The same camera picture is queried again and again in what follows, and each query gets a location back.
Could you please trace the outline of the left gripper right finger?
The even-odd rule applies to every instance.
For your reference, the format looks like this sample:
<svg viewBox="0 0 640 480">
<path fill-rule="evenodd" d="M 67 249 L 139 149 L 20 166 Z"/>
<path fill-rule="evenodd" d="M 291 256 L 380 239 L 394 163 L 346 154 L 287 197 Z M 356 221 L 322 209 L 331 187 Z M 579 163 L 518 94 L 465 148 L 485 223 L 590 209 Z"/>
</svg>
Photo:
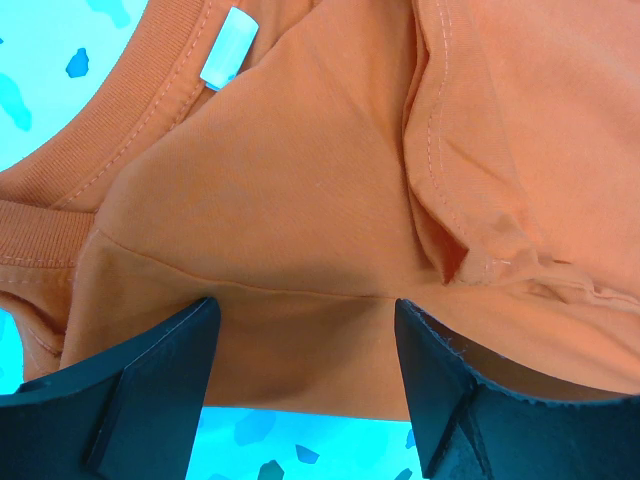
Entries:
<svg viewBox="0 0 640 480">
<path fill-rule="evenodd" d="M 638 396 L 527 368 L 406 299 L 395 337 L 424 478 L 638 478 Z"/>
</svg>

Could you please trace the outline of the orange t shirt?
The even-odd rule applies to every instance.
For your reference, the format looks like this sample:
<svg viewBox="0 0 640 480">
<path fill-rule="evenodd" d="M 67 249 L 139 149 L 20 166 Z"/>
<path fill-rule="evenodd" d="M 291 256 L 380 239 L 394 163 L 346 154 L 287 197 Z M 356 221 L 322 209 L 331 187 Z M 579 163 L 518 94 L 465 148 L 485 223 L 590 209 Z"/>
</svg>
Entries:
<svg viewBox="0 0 640 480">
<path fill-rule="evenodd" d="M 394 304 L 544 374 L 639 390 L 635 1 L 152 1 L 1 176 L 1 306 L 32 381 L 210 296 L 210 405 L 403 420 Z"/>
</svg>

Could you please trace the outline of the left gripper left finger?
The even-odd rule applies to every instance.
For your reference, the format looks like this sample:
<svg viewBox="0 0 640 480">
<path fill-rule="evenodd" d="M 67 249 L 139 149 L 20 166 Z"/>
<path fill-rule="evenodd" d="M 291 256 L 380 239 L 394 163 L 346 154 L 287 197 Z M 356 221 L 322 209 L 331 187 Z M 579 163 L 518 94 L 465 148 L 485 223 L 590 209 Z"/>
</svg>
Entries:
<svg viewBox="0 0 640 480">
<path fill-rule="evenodd" d="M 201 299 L 2 396 L 2 479 L 185 478 L 220 322 Z"/>
</svg>

